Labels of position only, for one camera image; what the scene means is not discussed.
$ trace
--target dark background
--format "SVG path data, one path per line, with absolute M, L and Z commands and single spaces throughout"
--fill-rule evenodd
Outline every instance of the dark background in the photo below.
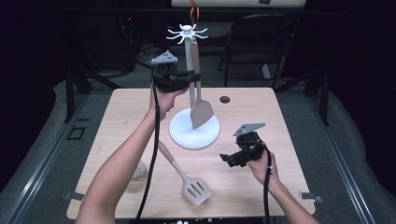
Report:
M 79 3 L 85 7 L 99 4 L 85 2 Z M 114 7 L 105 0 L 101 2 L 102 7 Z M 151 3 L 169 7 L 169 1 Z M 73 3 L 62 1 L 57 6 L 68 5 Z M 69 62 L 90 68 L 133 69 L 139 48 L 125 42 L 125 33 L 118 26 L 121 21 L 114 17 L 93 21 L 75 17 L 75 26 L 70 27 L 42 6 L 53 7 L 53 2 L 13 1 L 1 6 L 1 189 L 49 117 L 56 99 L 52 88 L 64 80 Z M 306 1 L 305 10 L 317 9 L 344 10 L 347 15 L 342 22 L 301 20 L 282 77 L 302 76 L 320 64 L 329 46 L 335 46 L 331 91 L 359 127 L 366 160 L 378 181 L 396 195 L 396 8 L 391 1 Z M 136 17 L 135 22 L 145 22 L 145 17 Z M 172 18 L 164 17 L 157 25 L 170 23 Z M 106 34 L 105 42 L 101 34 Z M 147 32 L 146 36 L 167 48 L 161 34 Z M 99 51 L 95 44 L 106 45 L 106 52 Z

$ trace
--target hand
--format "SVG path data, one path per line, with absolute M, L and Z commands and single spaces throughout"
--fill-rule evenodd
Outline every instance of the hand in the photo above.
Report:
M 267 152 L 264 151 L 262 153 L 262 157 L 259 158 L 257 161 L 248 161 L 247 165 L 250 167 L 251 172 L 254 174 L 256 179 L 263 185 L 265 180 L 265 174 L 267 171 L 268 166 L 268 156 Z M 274 153 L 271 152 L 271 159 L 272 159 L 272 171 L 271 176 L 268 184 L 268 189 L 270 193 L 275 189 L 281 186 L 279 175 L 277 174 L 277 167 L 276 167 L 276 159 Z
M 158 104 L 160 107 L 160 120 L 165 119 L 166 112 L 172 109 L 175 106 L 175 98 L 180 94 L 183 94 L 187 91 L 187 88 L 181 91 L 174 91 L 174 92 L 163 92 L 156 89 Z M 155 114 L 155 100 L 154 100 L 154 92 L 151 88 L 150 91 L 150 102 L 149 102 L 149 113 Z

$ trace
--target gray carpet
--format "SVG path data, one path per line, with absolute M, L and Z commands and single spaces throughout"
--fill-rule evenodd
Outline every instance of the gray carpet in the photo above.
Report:
M 204 87 L 222 87 L 223 74 L 222 71 L 217 70 L 220 58 L 219 50 L 200 48 L 200 51 Z M 152 51 L 145 56 L 150 59 L 150 55 L 156 53 L 157 51 Z M 182 52 L 177 56 L 180 59 L 178 66 L 182 69 L 185 67 Z M 271 82 L 262 80 L 239 81 L 240 78 L 260 78 L 261 74 L 257 73 L 257 68 L 254 67 L 251 68 L 251 75 L 238 76 L 238 74 L 247 72 L 246 69 L 233 68 L 230 79 L 236 81 L 230 81 L 229 86 L 270 85 Z M 108 71 L 102 75 L 113 77 L 112 81 L 126 88 L 149 86 L 149 70 L 140 65 L 127 76 L 114 76 Z M 67 140 L 67 136 L 63 137 L 59 154 L 34 199 L 27 206 L 26 213 L 21 216 L 21 223 L 73 223 L 73 220 L 66 217 L 65 212 L 69 201 L 63 196 L 66 192 L 74 191 L 76 187 L 111 94 L 111 90 L 98 81 L 90 79 L 90 82 L 93 91 L 72 124 L 76 125 L 76 128 L 85 128 L 85 132 L 80 140 Z M 316 118 L 317 111 L 304 97 L 303 87 L 304 83 L 301 83 L 276 97 L 308 186 L 311 192 L 324 199 L 324 203 L 316 204 L 317 212 L 314 216 L 321 223 L 361 223 L 339 170 L 334 165 L 331 145 L 326 134 L 322 131 L 320 120 Z M 64 126 L 66 111 L 64 83 L 61 83 L 55 90 L 58 96 L 57 102 L 48 123 L 37 138 L 20 170 L 0 195 L 0 210 L 2 211 L 0 223 L 6 223 L 30 176 L 43 157 L 47 155 L 54 139 Z M 333 137 L 346 158 L 348 167 L 360 187 L 362 197 L 367 202 L 375 222 L 394 223 L 396 200 L 375 181 L 373 172 L 365 162 L 364 144 L 359 131 L 340 102 L 332 94 L 329 102 L 329 122 Z M 286 220 L 283 217 L 277 217 L 276 223 L 286 223 Z

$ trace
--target black chair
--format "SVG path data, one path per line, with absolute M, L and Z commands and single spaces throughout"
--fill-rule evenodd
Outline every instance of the black chair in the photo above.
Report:
M 225 61 L 224 87 L 227 87 L 229 64 L 276 64 L 270 79 L 276 84 L 285 44 L 294 33 L 296 20 L 287 15 L 247 15 L 238 19 L 228 33 L 224 55 L 219 70 Z

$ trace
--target wire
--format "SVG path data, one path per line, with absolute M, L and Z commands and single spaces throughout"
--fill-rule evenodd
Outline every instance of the wire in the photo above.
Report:
M 153 153 L 152 153 L 152 157 L 151 157 L 150 167 L 148 170 L 148 182 L 146 184 L 146 189 L 145 189 L 145 193 L 143 195 L 142 203 L 140 204 L 139 211 L 137 212 L 137 215 L 136 215 L 136 220 L 139 220 L 140 217 L 142 216 L 143 208 L 145 207 L 145 203 L 146 203 L 147 197 L 149 195 L 149 186 L 151 183 L 152 171 L 154 170 L 155 160 L 157 158 L 158 142 L 159 142 L 159 138 L 160 138 L 160 106 L 158 104 L 157 90 L 156 90 L 155 83 L 154 83 L 153 71 L 154 71 L 154 65 L 152 66 L 152 69 L 151 69 L 151 88 L 154 93 L 154 101 L 155 101 L 154 149 L 153 149 Z

